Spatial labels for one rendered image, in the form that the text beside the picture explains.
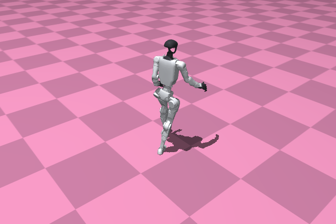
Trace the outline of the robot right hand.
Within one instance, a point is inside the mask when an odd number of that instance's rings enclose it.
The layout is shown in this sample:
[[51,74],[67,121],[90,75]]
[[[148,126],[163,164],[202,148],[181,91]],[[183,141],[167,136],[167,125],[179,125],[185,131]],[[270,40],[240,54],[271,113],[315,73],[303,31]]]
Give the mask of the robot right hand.
[[206,84],[204,84],[204,82],[202,83],[202,87],[198,87],[198,88],[207,91],[207,86]]

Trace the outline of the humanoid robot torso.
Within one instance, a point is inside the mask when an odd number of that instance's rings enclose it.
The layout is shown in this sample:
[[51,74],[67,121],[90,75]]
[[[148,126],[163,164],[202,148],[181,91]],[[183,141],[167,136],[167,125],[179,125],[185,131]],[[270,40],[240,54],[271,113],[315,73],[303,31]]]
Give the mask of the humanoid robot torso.
[[159,98],[165,102],[169,102],[169,97],[173,96],[171,91],[178,79],[179,70],[176,67],[176,62],[179,61],[176,57],[173,60],[163,59],[165,54],[159,58],[159,79],[160,83],[164,85],[159,91]]

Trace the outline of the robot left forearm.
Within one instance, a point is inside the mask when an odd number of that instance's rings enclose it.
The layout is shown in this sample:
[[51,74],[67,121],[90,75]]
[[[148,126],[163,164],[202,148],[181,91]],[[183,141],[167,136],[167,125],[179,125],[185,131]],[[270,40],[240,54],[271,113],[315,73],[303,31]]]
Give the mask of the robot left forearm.
[[160,85],[159,80],[152,79],[152,82],[153,82],[154,86],[159,86]]

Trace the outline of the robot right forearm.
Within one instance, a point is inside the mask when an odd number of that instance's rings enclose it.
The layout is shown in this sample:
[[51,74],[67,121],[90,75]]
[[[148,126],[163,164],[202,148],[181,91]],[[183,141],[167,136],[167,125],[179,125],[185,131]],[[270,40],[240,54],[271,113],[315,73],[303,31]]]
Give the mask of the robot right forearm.
[[202,87],[201,83],[196,82],[192,77],[188,78],[189,85],[194,86],[195,88]]

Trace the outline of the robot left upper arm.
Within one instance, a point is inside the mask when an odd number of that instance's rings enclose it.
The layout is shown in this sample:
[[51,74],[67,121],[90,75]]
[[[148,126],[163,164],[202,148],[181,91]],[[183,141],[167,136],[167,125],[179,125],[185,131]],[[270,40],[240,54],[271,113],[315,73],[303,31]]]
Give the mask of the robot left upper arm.
[[153,61],[154,61],[154,64],[153,64],[153,75],[152,75],[152,79],[155,79],[155,80],[158,80],[159,79],[159,74],[158,74],[158,71],[159,71],[159,58],[161,56],[155,56]]

